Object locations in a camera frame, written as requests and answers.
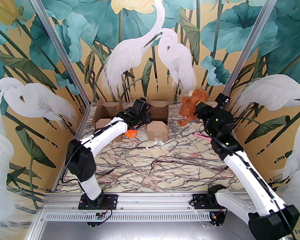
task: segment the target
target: orange object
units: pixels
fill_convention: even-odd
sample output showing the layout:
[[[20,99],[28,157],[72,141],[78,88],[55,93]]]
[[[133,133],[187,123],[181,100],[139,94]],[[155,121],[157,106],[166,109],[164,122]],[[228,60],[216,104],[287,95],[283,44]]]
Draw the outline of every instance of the orange object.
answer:
[[[196,112],[196,105],[200,101],[206,102],[208,98],[209,94],[203,89],[195,89],[191,93],[190,97],[184,96],[179,110],[179,114],[183,117],[183,120],[178,120],[178,125],[183,127],[186,126],[188,122],[197,120],[198,118],[194,116],[194,113]]]
[[[128,138],[134,138],[137,136],[137,131],[136,130],[127,130],[125,133],[124,133]]]

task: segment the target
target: stuffed teddy bear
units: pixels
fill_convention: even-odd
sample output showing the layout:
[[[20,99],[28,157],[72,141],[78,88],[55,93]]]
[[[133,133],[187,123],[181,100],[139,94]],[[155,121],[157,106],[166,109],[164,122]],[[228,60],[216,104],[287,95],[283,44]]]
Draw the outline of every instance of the stuffed teddy bear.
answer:
[[[186,126],[188,122],[196,120],[193,114],[196,112],[196,104],[199,101],[206,102],[209,98],[207,91],[203,89],[195,89],[189,96],[184,96],[181,100],[182,105],[179,110],[179,114],[184,118],[184,120],[178,120],[178,125],[180,127]]]

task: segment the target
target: marble pattern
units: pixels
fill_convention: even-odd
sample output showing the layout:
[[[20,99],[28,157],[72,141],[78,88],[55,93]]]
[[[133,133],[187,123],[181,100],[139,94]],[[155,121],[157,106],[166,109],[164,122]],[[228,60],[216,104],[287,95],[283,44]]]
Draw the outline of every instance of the marble pattern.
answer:
[[[223,184],[230,190],[242,188],[210,142],[194,135],[202,123],[178,126],[180,105],[169,105],[169,141],[149,141],[141,127],[135,138],[123,136],[123,142],[110,143],[95,157],[95,177],[105,192],[204,191],[209,184]],[[91,106],[82,138],[94,130],[91,121],[96,104]],[[68,172],[65,180],[70,179],[73,175]],[[61,192],[82,192],[74,181],[61,185]]]

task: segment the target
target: brown cardboard box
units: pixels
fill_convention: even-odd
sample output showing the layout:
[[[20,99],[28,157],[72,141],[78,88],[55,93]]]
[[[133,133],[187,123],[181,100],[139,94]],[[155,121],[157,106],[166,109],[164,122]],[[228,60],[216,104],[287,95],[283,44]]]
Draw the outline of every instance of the brown cardboard box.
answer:
[[[167,142],[169,139],[169,102],[168,101],[149,101],[149,111],[151,113],[151,123],[145,124],[148,139],[154,141],[155,138]]]
[[[100,99],[92,119],[93,127],[97,129],[106,126],[116,116],[116,114],[123,109],[121,101],[103,102],[103,100]],[[113,141],[122,142],[122,137],[123,134],[116,137]]]

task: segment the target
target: wallpaper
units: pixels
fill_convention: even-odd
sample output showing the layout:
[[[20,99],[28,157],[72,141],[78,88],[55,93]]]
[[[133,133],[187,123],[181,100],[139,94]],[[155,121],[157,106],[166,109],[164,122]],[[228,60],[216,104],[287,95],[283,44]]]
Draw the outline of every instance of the wallpaper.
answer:
[[[43,42],[55,52],[29,0],[0,0],[1,239],[26,232],[86,109],[63,64],[45,52]]]
[[[230,110],[253,165],[300,212],[300,0],[278,0],[267,24],[277,35],[246,61]],[[300,218],[294,234],[300,239]]]
[[[42,0],[95,101],[177,100],[195,88],[206,89],[214,99],[264,1]],[[258,44],[276,34],[277,26],[267,24]],[[47,43],[40,45],[57,59],[45,49]],[[33,61],[51,68],[40,54]]]

